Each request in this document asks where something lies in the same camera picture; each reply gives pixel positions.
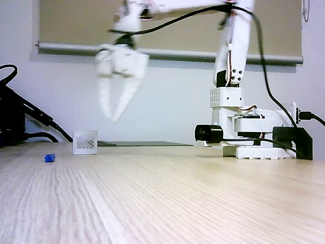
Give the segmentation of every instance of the white wall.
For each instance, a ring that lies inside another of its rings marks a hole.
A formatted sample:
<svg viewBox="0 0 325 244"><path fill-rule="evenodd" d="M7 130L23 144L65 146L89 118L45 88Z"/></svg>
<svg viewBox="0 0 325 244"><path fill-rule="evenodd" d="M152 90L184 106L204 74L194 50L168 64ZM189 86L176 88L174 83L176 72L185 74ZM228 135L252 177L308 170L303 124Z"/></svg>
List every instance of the white wall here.
<svg viewBox="0 0 325 244"><path fill-rule="evenodd" d="M302 110L323 118L324 10L324 0L313 0L310 20L303 23L304 64L268 69L270 86L278 100L295 101ZM105 120L97 103L93 58L35 55L33 24L33 0L0 1L0 64L18 66L19 75L9 86L54 117L69 134L73 130L98 130L99 138L107 141L193 143L196 124L211 122L208 94L213 87L213 64L150 61L144 85L121 120L112 125ZM267 96L259 66L247 67L242 87L246 105L276 108ZM325 128L316 121L305 121L301 126L314 138L314 157L324 160ZM30 121L26 127L28 132L40 130L40 125Z"/></svg>

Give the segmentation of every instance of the wood grain surface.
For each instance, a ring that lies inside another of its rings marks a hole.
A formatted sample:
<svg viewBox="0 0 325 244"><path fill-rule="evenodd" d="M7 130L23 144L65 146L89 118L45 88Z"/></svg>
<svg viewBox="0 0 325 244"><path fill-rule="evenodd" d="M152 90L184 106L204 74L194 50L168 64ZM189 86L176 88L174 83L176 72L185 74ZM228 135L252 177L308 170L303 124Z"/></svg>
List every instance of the wood grain surface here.
<svg viewBox="0 0 325 244"><path fill-rule="evenodd" d="M0 243L325 243L324 184L322 162L213 148L1 148Z"/></svg>

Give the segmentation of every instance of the cable plug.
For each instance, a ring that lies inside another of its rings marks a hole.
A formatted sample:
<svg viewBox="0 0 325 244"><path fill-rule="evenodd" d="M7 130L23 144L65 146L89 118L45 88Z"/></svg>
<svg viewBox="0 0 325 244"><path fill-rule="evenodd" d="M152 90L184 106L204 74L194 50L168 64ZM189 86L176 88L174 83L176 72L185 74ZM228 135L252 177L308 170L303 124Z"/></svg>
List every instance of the cable plug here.
<svg viewBox="0 0 325 244"><path fill-rule="evenodd" d="M315 114L309 111L303 111L299 113L299 119L301 120L311 120L315 118Z"/></svg>

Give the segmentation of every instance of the black mat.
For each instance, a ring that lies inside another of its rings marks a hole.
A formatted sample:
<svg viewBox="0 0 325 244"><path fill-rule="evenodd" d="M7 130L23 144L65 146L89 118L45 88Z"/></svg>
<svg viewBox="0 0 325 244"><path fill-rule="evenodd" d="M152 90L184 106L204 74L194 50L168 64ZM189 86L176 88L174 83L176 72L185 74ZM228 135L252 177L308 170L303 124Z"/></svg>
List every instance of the black mat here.
<svg viewBox="0 0 325 244"><path fill-rule="evenodd" d="M168 141L98 141L98 147L108 146L193 146Z"/></svg>

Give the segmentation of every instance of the black cylinder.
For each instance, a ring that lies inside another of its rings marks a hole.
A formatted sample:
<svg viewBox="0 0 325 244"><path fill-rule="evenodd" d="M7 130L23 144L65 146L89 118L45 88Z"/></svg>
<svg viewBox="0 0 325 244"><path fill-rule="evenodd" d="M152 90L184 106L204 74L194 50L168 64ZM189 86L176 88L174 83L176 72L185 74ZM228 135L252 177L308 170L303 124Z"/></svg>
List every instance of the black cylinder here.
<svg viewBox="0 0 325 244"><path fill-rule="evenodd" d="M223 139L223 130L221 126L197 125L194 135L196 141L220 143Z"/></svg>

